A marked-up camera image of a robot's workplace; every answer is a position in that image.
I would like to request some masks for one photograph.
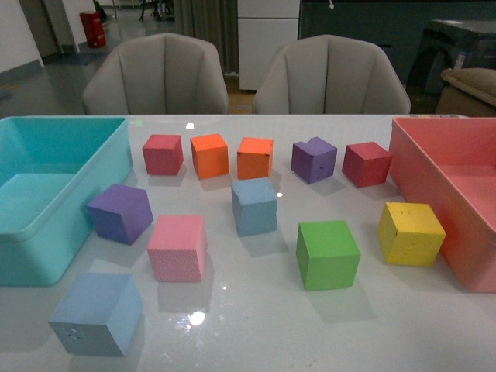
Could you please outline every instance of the white cabinet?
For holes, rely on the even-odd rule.
[[[298,39],[300,0],[238,0],[239,88],[257,90],[275,51]]]

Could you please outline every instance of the shiny gray floor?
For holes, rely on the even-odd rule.
[[[113,16],[111,9],[105,9]],[[86,84],[122,41],[155,33],[174,32],[174,20],[157,21],[151,10],[140,22],[141,10],[117,9],[116,18],[104,23],[107,45],[92,49],[82,46],[79,55],[57,60],[35,73],[0,86],[0,118],[22,115],[83,115],[81,96]]]

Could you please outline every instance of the chair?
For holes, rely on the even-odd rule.
[[[83,92],[88,115],[227,114],[229,99],[213,44],[174,33],[126,41]]]
[[[441,92],[438,115],[469,117],[496,116],[496,70],[488,68],[448,68],[441,73],[448,85]]]
[[[410,100],[384,51],[321,35],[283,45],[255,94],[255,114],[408,114]]]

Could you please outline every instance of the light blue cube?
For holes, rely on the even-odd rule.
[[[80,274],[49,324],[71,354],[126,355],[143,303],[129,274]]]
[[[268,178],[231,183],[232,210],[239,236],[277,229],[277,196]]]

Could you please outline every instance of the green cube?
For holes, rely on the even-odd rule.
[[[351,287],[360,250],[346,221],[301,222],[296,258],[306,291]]]

